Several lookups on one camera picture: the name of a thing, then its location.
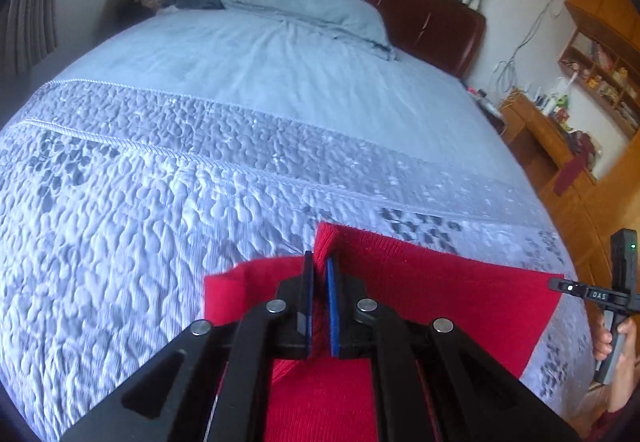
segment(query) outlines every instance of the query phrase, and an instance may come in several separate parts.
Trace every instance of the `quilted bedspread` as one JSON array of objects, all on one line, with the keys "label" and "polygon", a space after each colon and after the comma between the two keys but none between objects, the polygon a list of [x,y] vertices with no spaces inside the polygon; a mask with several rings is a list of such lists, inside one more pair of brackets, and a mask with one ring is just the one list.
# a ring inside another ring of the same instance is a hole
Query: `quilted bedspread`
[{"label": "quilted bedspread", "polygon": [[[540,203],[499,181],[230,104],[52,82],[0,133],[2,384],[57,440],[201,316],[205,275],[301,254],[320,221],[575,278]],[[586,325],[563,296],[522,376],[560,413],[591,380]]]}]

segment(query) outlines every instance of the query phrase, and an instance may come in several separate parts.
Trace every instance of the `mattress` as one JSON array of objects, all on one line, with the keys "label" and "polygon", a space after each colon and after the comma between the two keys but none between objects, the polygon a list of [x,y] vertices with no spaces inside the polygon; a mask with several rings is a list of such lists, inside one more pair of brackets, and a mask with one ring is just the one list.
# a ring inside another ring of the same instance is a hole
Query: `mattress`
[{"label": "mattress", "polygon": [[[165,14],[0,133],[0,381],[57,440],[201,316],[204,276],[302,254],[320,221],[575,278],[453,78],[290,22]],[[563,295],[522,382],[567,414],[591,375],[584,307]]]}]

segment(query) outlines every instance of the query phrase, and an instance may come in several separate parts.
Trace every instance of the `red sleeve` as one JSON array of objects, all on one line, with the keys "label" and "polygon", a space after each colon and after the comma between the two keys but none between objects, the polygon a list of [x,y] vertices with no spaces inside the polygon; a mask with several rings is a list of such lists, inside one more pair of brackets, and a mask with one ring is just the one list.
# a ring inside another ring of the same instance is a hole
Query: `red sleeve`
[{"label": "red sleeve", "polygon": [[593,426],[591,426],[591,433],[589,433],[589,436],[585,438],[585,441],[595,442],[596,440],[600,440],[609,430],[609,427],[619,417],[620,412],[622,412],[622,409],[619,409],[614,413],[605,411],[602,415],[600,415],[599,419],[597,419],[597,421],[594,422]]}]

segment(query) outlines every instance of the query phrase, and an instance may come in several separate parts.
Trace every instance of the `gray handle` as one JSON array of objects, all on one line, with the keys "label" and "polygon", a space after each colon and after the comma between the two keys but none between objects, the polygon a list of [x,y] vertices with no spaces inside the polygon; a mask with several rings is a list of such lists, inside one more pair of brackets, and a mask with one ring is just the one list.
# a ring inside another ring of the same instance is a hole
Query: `gray handle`
[{"label": "gray handle", "polygon": [[598,361],[598,364],[596,364],[596,374],[593,380],[605,386],[609,386],[613,382],[618,360],[625,345],[626,334],[618,332],[618,325],[627,317],[624,314],[617,314],[610,310],[604,311],[604,326],[611,332],[611,347],[613,349],[604,361]]}]

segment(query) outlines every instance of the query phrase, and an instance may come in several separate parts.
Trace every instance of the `human hand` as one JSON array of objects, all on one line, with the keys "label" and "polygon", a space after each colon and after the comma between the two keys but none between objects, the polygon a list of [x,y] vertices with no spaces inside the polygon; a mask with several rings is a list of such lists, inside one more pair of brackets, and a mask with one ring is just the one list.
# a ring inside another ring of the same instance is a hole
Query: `human hand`
[{"label": "human hand", "polygon": [[[637,336],[635,321],[627,318],[618,326],[618,332],[626,334],[626,339],[609,390],[607,410],[610,412],[622,409],[636,387],[634,380]],[[604,327],[604,314],[602,313],[599,313],[596,323],[591,328],[591,338],[593,339],[593,356],[597,361],[604,361],[612,351],[612,336],[611,332]]]}]

